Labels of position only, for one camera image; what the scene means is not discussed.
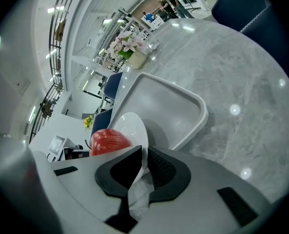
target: red fruit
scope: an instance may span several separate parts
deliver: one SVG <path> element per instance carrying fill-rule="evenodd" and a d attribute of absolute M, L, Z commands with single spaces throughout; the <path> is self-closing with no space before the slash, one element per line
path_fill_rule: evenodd
<path fill-rule="evenodd" d="M 90 156 L 106 154 L 130 146 L 128 139 L 114 129 L 96 131 L 90 139 Z"/>

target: person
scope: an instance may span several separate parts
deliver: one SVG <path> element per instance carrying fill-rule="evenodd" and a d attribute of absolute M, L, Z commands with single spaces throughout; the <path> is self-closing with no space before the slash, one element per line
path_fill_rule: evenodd
<path fill-rule="evenodd" d="M 178 1 L 178 0 L 169 0 L 169 2 L 175 7 L 177 13 L 181 18 L 194 18 L 189 11 Z"/>
<path fill-rule="evenodd" d="M 171 7 L 171 5 L 169 3 L 167 3 L 166 0 L 156 0 L 157 2 L 160 2 L 160 5 L 162 5 L 164 11 L 167 12 L 168 16 L 172 19 L 175 18 L 179 18 L 177 17 L 177 15 L 175 14 L 173 8 Z"/>
<path fill-rule="evenodd" d="M 152 13 L 146 13 L 145 11 L 143 11 L 143 15 L 145 16 L 144 18 L 147 21 L 153 22 L 154 18 L 153 18 L 153 14 Z"/>

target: yellow flowers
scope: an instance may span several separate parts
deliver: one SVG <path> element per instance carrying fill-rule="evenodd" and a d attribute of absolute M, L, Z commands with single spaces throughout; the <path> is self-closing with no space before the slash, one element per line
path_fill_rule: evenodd
<path fill-rule="evenodd" d="M 94 121 L 94 117 L 92 115 L 90 115 L 89 117 L 85 118 L 84 126 L 85 126 L 86 130 L 90 129 L 90 127 L 93 124 L 93 121 Z"/>

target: desk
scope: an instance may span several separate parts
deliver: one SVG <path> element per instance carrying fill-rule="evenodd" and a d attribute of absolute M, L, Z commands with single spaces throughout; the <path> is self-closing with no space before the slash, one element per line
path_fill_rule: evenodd
<path fill-rule="evenodd" d="M 289 187 L 289 79 L 282 68 L 254 41 L 215 22 L 172 19 L 156 38 L 160 45 L 140 70 L 126 65 L 112 115 L 140 72 L 184 87 L 205 100 L 209 119 L 181 152 L 222 164 L 271 202 L 283 196 Z"/>

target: white plate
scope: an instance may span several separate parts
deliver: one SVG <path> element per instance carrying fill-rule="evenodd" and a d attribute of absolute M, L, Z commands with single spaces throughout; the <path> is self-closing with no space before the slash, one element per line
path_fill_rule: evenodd
<path fill-rule="evenodd" d="M 142 146 L 142 167 L 134 180 L 134 183 L 136 183 L 147 167 L 149 139 L 145 125 L 137 114 L 127 112 L 118 119 L 113 129 L 121 132 L 132 146 Z"/>

